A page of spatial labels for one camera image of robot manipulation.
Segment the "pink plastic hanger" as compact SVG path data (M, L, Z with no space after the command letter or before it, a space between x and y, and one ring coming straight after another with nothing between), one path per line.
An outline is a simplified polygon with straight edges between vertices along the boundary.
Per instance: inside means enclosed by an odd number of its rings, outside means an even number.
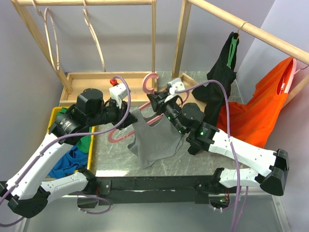
M157 80L159 78L159 75L155 72L151 72L150 74L147 74L143 81L142 81L142 90L144 93L146 94L154 94L155 90L153 88L151 89L148 89L147 88L147 82L150 80L150 79L155 79ZM145 104L143 104L142 106L139 107L139 110L142 111L143 109L147 108L148 106L150 106L150 102L147 102ZM153 123L157 122L158 120L160 120L162 118L162 114L159 115L159 116L155 116L154 118L152 118L151 120L147 121L147 124L148 125L152 125ZM113 138L113 134L116 132L116 129L112 130L109 135L108 135L108 141L110 143L118 143L132 135L135 134L135 131L131 131L129 132L127 135L124 135L123 137L120 137L120 138Z

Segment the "grey tank top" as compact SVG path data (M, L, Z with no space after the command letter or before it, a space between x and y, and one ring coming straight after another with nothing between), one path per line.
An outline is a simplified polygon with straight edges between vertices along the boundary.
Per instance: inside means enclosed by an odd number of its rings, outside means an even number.
M183 145L183 135L166 116L148 125L155 115L144 117L139 109L131 113L138 121L133 124L134 140L127 148L137 156L141 168L146 169L157 160L173 157Z

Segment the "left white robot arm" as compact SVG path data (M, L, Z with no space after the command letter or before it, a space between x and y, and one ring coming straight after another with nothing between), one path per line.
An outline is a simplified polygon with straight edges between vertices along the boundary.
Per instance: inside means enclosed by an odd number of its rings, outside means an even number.
M32 218L64 195L97 192L97 178L84 167L53 181L44 178L82 137L90 135L90 127L111 123L115 128L125 128L135 122L129 113L130 102L124 101L130 98L129 88L119 84L109 92L107 104L98 89L88 88L79 94L76 103L55 119L39 148L20 171L1 183L0 197L8 201L12 212Z

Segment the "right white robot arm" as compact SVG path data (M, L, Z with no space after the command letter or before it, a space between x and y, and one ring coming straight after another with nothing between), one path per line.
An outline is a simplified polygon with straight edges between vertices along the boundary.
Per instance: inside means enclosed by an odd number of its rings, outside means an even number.
M211 186L216 192L236 186L260 187L275 196L284 194L289 172L288 153L285 150L266 150L229 137L226 132L203 121L204 113L196 103L177 104L180 96L167 92L147 94L152 109L164 114L181 134L187 134L188 153L196 155L204 150L217 153L247 166L246 169L217 168Z

